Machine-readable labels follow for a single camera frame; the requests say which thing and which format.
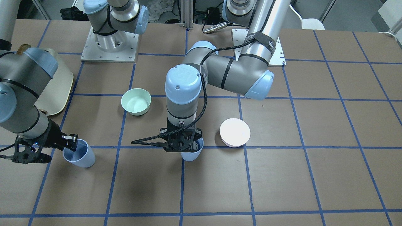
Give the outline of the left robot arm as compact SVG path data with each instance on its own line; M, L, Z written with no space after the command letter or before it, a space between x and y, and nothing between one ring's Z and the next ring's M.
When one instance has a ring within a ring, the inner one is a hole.
M218 55L225 48L217 48L208 41L198 41L185 55L184 61L171 68L165 81L167 125L160 129L155 143L167 152L193 153L200 146L201 129L195 124L206 109L204 103L199 116L200 95L207 101L206 85L263 100L273 83L268 70L282 28L289 0L226 0L222 15L225 20L248 27L245 40L237 47L237 60Z

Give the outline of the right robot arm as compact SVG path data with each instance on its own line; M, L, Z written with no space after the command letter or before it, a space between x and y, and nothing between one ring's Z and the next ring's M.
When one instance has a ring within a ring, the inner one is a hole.
M1 155L14 163L50 163L43 148L76 152L81 148L77 134L65 134L35 105L58 69L58 62L40 48L28 48L21 55L11 52L11 39L19 0L1 1L1 127L16 134L14 154ZM149 10L137 0L85 0L85 13L99 36L118 32L143 34Z

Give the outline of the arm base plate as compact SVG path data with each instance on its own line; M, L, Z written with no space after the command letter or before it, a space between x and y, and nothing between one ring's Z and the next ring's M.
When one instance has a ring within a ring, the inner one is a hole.
M233 46L238 46L244 43L248 30L232 29ZM286 60L281 46L280 39L277 39L275 52L269 62L270 67L286 66Z
M101 36L90 28L80 59L84 62L135 63L139 37L138 34L120 30L109 36Z

